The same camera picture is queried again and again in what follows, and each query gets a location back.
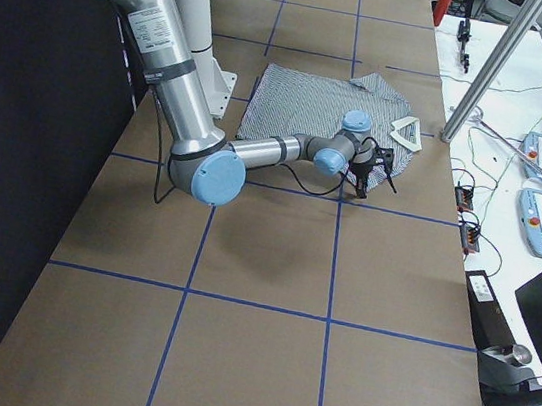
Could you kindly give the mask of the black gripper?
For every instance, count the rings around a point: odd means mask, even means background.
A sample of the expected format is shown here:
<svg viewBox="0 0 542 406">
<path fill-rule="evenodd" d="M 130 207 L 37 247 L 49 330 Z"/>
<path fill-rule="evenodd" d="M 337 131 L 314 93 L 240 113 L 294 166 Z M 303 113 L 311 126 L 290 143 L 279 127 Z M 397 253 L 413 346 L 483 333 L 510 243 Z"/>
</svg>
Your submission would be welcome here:
<svg viewBox="0 0 542 406">
<path fill-rule="evenodd" d="M 386 147 L 374 147 L 367 152 L 367 159 L 360 162 L 353 162 L 351 172 L 355 174 L 355 194 L 357 199 L 367 198 L 367 185 L 369 173 L 373 171 L 376 166 L 383 168 L 384 178 L 389 183 L 391 190 L 394 194 L 397 194 L 397 189 L 393 183 L 392 172 L 394 165 L 394 150 Z"/>
</svg>

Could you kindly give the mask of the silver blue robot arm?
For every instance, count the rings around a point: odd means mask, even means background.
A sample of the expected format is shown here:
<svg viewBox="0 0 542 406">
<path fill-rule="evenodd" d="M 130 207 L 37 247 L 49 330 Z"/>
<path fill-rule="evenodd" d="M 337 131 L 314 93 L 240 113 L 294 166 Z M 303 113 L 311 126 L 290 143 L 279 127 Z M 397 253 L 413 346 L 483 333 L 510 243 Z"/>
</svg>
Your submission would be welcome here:
<svg viewBox="0 0 542 406">
<path fill-rule="evenodd" d="M 122 15 L 140 53 L 143 77 L 156 98 L 173 142 L 164 172 L 176 188 L 197 201 L 221 206 L 238 196 L 246 171 L 306 160 L 327 175 L 352 173 L 365 198 L 378 166 L 385 175 L 394 154 L 370 136 L 370 117 L 347 112 L 329 138 L 297 134 L 229 141 L 212 119 L 214 88 L 233 88 L 213 57 L 210 0 L 109 0 Z"/>
</svg>

